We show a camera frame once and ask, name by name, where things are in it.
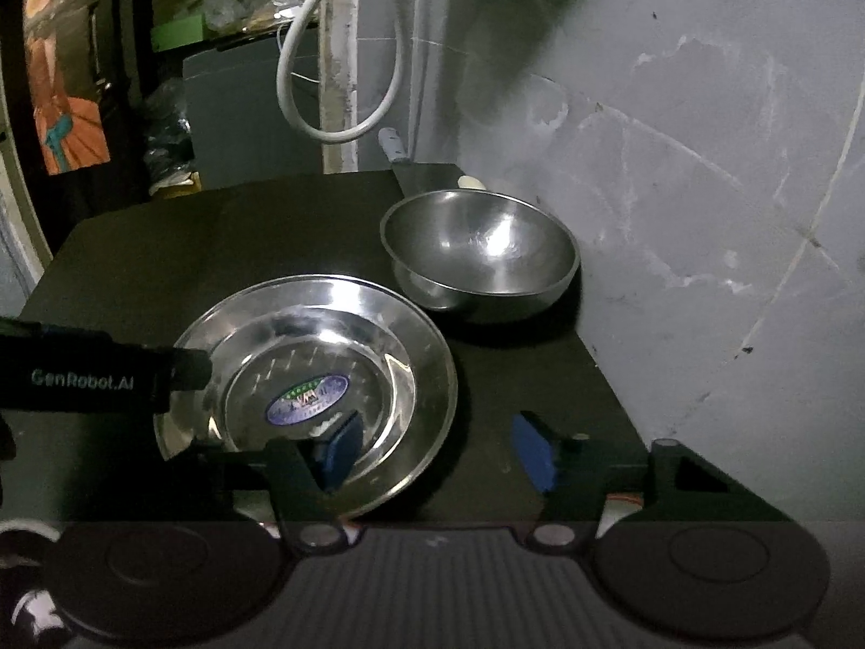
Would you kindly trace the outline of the steel plate with sticker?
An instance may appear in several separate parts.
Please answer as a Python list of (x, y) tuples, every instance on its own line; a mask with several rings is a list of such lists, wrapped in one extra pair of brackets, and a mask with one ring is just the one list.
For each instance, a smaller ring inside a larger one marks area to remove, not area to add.
[(361, 424), (358, 459), (331, 497), (340, 516), (368, 513), (418, 479), (455, 419), (449, 346), (418, 306), (347, 275), (283, 277), (214, 305), (176, 341), (212, 363), (201, 391), (177, 393), (155, 422), (171, 459), (194, 441), (257, 451), (268, 441), (327, 440)]

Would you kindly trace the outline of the steel bowl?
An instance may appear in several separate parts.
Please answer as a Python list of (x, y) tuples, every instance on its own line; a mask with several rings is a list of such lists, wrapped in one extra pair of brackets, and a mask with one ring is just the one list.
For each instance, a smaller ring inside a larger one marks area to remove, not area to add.
[(406, 297), (475, 321), (520, 320), (550, 308), (581, 265), (562, 221), (490, 190), (406, 198), (384, 214), (380, 239)]

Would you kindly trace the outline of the orange poster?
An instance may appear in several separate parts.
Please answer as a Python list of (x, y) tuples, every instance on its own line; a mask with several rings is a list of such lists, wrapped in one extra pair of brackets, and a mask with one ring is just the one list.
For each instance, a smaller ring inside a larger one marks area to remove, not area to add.
[(91, 10), (79, 0), (23, 0), (26, 74), (48, 174), (107, 163), (92, 53)]

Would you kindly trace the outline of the dark grey cabinet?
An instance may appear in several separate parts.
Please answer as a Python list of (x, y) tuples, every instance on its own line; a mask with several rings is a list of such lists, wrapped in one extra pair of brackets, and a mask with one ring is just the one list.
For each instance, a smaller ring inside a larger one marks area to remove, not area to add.
[(323, 151), (278, 107), (272, 35), (188, 57), (186, 113), (196, 170), (206, 190), (323, 171)]

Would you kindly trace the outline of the cleaver knife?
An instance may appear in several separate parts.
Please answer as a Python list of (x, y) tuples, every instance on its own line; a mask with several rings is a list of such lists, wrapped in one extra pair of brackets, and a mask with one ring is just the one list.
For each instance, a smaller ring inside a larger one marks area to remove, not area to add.
[(381, 128), (377, 139), (404, 198), (428, 194), (436, 190), (487, 189), (480, 179), (463, 173), (457, 165), (415, 163), (409, 157), (396, 129)]

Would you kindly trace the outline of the green box on shelf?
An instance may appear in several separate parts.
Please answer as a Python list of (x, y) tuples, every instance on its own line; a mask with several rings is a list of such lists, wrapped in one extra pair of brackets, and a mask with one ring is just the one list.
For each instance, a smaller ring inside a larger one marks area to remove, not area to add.
[(181, 49), (185, 45), (202, 43), (205, 39), (204, 16), (185, 16), (181, 19), (157, 25), (151, 29), (151, 44), (154, 51)]

